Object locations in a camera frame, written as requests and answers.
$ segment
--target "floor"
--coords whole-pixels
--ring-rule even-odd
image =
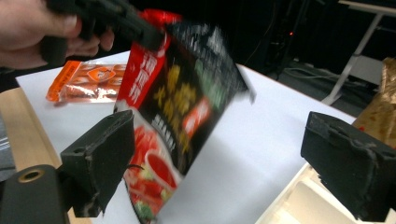
[[[330,94],[339,77],[329,71],[298,62],[288,63],[281,74],[273,72],[267,76],[319,101]],[[331,106],[357,117],[370,104],[376,92],[376,85],[349,76],[348,82],[342,88],[341,97]]]

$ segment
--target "orange snack packet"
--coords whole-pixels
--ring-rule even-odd
[[[68,61],[54,79],[47,100],[64,103],[115,102],[126,63]]]

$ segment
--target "red snack package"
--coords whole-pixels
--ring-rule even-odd
[[[115,111],[134,111],[135,153],[124,179],[141,223],[153,223],[237,93],[249,92],[218,27],[146,10],[166,31],[156,52],[133,44]]]
[[[52,102],[115,102],[126,64],[68,61],[47,93]]]

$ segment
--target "finger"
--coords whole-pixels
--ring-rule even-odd
[[[46,1],[32,1],[37,5],[36,10],[30,10],[30,22],[45,35],[59,37],[75,37],[81,32],[82,22],[76,15],[58,14],[47,8]]]
[[[39,52],[39,46],[19,50],[0,50],[1,66],[14,69],[29,69],[46,65]]]
[[[70,49],[90,49],[92,47],[97,47],[99,43],[100,39],[97,36],[93,36],[89,41],[85,41],[81,38],[70,38],[67,40]]]
[[[99,47],[95,46],[90,49],[68,49],[66,52],[66,57],[69,56],[86,56],[92,57],[99,52]]]
[[[100,36],[100,46],[103,50],[109,51],[113,48],[115,35],[111,29],[107,29]]]

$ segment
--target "metal stand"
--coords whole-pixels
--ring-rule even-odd
[[[355,52],[350,57],[343,72],[341,73],[341,76],[338,78],[337,82],[335,83],[335,86],[332,88],[332,92],[326,98],[324,98],[322,100],[322,103],[324,103],[326,105],[332,105],[335,101],[337,101],[341,97],[340,90],[343,87],[344,83],[346,82],[347,77],[349,76],[350,70],[355,65],[356,61],[358,60],[358,57],[361,55],[361,52],[363,51],[367,42],[370,40],[370,37],[372,36],[376,26],[379,24],[379,22],[381,21],[383,16],[384,16],[384,13],[377,13],[375,15],[372,23],[370,24],[370,27],[366,31],[366,34],[364,35],[363,39],[359,43]]]

